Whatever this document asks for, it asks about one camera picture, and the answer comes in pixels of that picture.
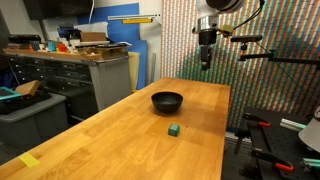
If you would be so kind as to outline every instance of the colorful dotted wall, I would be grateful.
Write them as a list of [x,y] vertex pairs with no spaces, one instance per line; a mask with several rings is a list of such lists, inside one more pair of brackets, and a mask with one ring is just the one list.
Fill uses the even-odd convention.
[[[320,1],[265,0],[260,15],[238,28],[233,35],[263,36],[260,44],[276,49],[277,57],[319,59]],[[220,25],[236,26],[259,8],[259,0],[247,0],[233,14],[220,16]],[[308,115],[320,105],[298,88],[267,59],[238,61],[240,44],[218,36],[211,68],[203,72],[199,62],[198,37],[192,34],[197,21],[196,0],[163,1],[161,77],[175,77],[232,87],[228,127],[237,128],[245,106]],[[265,53],[248,44],[248,54]],[[320,70],[315,65],[280,63],[308,93],[320,98]]]

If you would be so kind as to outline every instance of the green cube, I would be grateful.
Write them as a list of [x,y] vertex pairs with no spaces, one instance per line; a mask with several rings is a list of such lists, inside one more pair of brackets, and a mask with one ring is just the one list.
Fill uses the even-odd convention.
[[168,134],[169,134],[170,136],[175,136],[175,137],[177,137],[179,131],[180,131],[180,125],[178,125],[178,124],[171,124],[171,125],[169,126],[169,129],[168,129]]

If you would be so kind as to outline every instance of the storage bin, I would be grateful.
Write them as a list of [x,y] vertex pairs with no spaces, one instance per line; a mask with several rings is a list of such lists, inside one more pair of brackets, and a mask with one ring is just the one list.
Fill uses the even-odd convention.
[[29,150],[68,128],[64,101],[52,94],[44,101],[0,116],[0,141],[21,150]]

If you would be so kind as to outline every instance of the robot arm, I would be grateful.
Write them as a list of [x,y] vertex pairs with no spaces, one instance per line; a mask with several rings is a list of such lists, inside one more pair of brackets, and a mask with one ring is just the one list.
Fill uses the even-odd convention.
[[199,19],[193,33],[199,34],[202,70],[210,68],[211,48],[216,43],[219,14],[239,10],[244,0],[198,0]]

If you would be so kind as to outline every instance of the black bowl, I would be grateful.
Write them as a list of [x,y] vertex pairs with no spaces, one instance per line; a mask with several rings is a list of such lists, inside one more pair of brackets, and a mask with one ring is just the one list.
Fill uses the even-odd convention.
[[158,92],[151,97],[153,106],[160,112],[176,112],[183,101],[183,97],[175,92]]

